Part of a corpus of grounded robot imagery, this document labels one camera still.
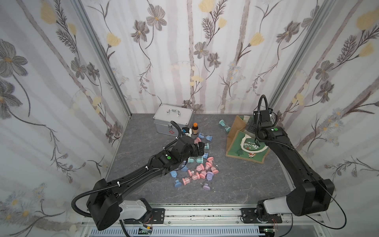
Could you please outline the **pink hourglass small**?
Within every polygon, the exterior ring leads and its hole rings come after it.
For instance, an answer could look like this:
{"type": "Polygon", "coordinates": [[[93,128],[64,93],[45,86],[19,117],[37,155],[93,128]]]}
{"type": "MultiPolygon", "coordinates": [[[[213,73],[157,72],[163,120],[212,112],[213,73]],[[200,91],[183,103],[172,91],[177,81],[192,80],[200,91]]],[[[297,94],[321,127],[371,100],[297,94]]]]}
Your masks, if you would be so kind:
{"type": "Polygon", "coordinates": [[[214,158],[213,157],[209,157],[207,159],[207,162],[205,163],[205,170],[210,170],[211,172],[213,172],[214,174],[218,174],[219,171],[216,169],[216,167],[213,165],[213,161],[214,161],[214,158]]]}

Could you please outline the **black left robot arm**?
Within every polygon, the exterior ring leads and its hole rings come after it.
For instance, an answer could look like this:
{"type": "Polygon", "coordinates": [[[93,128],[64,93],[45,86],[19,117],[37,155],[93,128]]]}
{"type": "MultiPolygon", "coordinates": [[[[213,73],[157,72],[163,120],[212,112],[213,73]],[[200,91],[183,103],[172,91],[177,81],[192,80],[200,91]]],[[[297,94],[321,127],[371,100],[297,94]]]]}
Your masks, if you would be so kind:
{"type": "Polygon", "coordinates": [[[179,133],[174,141],[152,155],[144,166],[134,172],[110,182],[105,179],[97,181],[92,190],[73,198],[73,211],[92,218],[99,231],[109,228],[117,221],[148,220],[152,213],[149,203],[144,198],[127,200],[126,197],[148,181],[176,171],[190,157],[204,155],[203,142],[187,136],[173,120],[171,124],[179,133]]]}

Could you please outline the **green burlap canvas bag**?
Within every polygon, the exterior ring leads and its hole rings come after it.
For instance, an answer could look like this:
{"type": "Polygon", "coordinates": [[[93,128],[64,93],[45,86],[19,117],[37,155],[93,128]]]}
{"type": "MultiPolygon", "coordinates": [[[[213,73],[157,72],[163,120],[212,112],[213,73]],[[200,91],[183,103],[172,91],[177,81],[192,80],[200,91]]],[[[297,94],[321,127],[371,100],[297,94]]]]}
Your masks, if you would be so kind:
{"type": "Polygon", "coordinates": [[[270,149],[263,142],[255,141],[255,135],[246,130],[249,116],[236,116],[228,131],[226,156],[263,164],[270,149]]]}

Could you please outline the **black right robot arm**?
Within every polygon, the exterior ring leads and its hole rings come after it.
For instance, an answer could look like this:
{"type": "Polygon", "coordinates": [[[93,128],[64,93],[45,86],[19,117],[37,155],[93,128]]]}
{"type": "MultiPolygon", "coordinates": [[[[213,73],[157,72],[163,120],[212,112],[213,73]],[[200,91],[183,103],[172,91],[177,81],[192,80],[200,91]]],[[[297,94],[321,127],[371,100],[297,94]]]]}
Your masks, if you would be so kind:
{"type": "Polygon", "coordinates": [[[273,110],[267,98],[259,98],[257,109],[253,112],[246,130],[253,134],[255,145],[265,145],[271,149],[284,165],[294,184],[294,189],[279,198],[261,200],[255,210],[256,219],[267,222],[277,214],[307,216],[327,211],[335,201],[334,183],[323,179],[302,158],[290,141],[285,130],[272,121],[273,110]]]}

